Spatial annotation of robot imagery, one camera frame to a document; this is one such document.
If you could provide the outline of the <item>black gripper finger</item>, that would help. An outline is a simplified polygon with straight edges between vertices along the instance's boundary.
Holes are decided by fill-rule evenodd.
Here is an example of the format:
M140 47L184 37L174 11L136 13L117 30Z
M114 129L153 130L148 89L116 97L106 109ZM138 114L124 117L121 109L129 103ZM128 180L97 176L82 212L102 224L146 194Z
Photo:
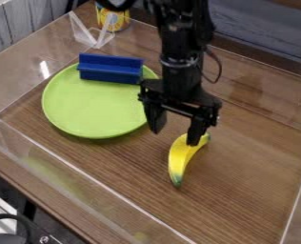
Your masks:
M154 133L161 133L168 122L168 112L158 103L146 101L144 106L150 130Z
M189 146L197 146L201 142L201 138L206 133L210 126L208 119L200 115L192 118L192 124L188 130L186 144Z

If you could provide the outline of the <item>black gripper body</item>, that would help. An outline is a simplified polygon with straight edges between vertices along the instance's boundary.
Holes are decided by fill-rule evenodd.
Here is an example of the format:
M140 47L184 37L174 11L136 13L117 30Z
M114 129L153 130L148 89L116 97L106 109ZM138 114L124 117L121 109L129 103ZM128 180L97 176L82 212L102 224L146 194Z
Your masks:
M210 127L216 126L222 102L204 89L202 76L200 64L182 69L164 67L161 79L142 80L140 101L142 104L146 101L158 103L166 112L174 112L190 119L200 115L208 119Z

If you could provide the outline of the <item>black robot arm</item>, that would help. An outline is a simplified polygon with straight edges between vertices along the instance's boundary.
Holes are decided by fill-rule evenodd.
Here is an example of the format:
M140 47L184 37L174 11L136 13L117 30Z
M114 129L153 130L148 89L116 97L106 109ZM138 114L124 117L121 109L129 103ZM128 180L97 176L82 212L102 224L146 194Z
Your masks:
M145 0L145 7L156 16L162 77L141 81L140 101L153 132L162 131L169 112L190 118L186 144L196 146L208 128L218 123L222 108L221 100L202 85L208 44L214 33L209 2Z

